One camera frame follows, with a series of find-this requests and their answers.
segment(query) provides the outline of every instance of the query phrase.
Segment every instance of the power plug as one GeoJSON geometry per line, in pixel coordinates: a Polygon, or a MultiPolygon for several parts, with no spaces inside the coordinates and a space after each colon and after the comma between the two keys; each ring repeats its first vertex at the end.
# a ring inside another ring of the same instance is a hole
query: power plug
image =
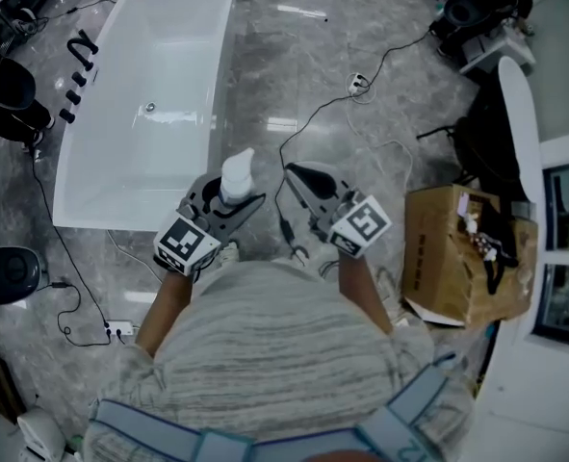
{"type": "Polygon", "coordinates": [[[129,320],[109,320],[107,321],[109,326],[105,326],[107,330],[111,331],[111,335],[117,335],[117,331],[119,330],[120,335],[134,335],[134,328],[132,326],[132,322],[129,320]]]}
{"type": "Polygon", "coordinates": [[[359,92],[363,92],[364,90],[366,90],[369,87],[368,84],[370,84],[368,79],[366,79],[360,73],[355,73],[352,76],[352,82],[350,82],[350,85],[349,85],[349,93],[351,95],[355,95],[359,92]]]}

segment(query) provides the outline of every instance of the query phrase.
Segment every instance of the cardboard box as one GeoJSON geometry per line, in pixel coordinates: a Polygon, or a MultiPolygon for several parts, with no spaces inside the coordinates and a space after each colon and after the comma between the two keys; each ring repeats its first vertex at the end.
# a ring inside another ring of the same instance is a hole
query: cardboard box
{"type": "Polygon", "coordinates": [[[452,185],[406,197],[406,250],[402,290],[425,321],[481,327],[512,319],[530,307],[536,264],[536,224],[511,223],[517,245],[517,269],[506,268],[494,295],[477,249],[465,233],[460,214],[480,214],[483,203],[500,211],[496,195],[452,185]]]}

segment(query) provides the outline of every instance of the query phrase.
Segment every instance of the black faucet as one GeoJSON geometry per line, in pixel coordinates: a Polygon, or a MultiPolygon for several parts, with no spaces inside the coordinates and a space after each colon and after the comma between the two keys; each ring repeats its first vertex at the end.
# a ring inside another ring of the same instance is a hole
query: black faucet
{"type": "Polygon", "coordinates": [[[88,35],[83,29],[79,31],[79,38],[72,38],[66,44],[68,51],[74,55],[81,64],[85,67],[86,71],[90,71],[93,68],[93,63],[87,60],[83,55],[81,55],[76,48],[73,46],[74,44],[82,44],[90,49],[91,53],[95,55],[98,52],[98,47],[93,44],[88,35]]]}

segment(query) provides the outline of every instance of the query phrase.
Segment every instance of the white bottle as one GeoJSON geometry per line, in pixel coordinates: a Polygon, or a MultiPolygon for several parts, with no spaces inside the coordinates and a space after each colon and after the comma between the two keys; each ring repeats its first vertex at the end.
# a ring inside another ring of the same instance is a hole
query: white bottle
{"type": "Polygon", "coordinates": [[[222,165],[222,181],[218,197],[227,207],[241,204],[254,190],[251,165],[254,149],[249,147],[243,152],[231,156],[222,165]]]}

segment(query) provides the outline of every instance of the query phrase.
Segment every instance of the black knob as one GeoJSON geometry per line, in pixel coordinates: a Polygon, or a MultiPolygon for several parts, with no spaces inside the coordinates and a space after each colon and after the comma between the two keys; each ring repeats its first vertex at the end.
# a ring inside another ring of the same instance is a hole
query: black knob
{"type": "Polygon", "coordinates": [[[68,123],[72,123],[74,121],[74,118],[76,117],[75,115],[73,115],[70,111],[68,111],[66,108],[62,108],[62,110],[60,111],[60,117],[63,118],[66,122],[68,123]]]}
{"type": "Polygon", "coordinates": [[[72,74],[72,80],[76,82],[79,86],[84,86],[88,81],[79,72],[74,72],[72,74]]]}
{"type": "Polygon", "coordinates": [[[69,90],[65,97],[67,97],[72,104],[79,104],[81,102],[81,96],[74,92],[74,90],[69,90]]]}

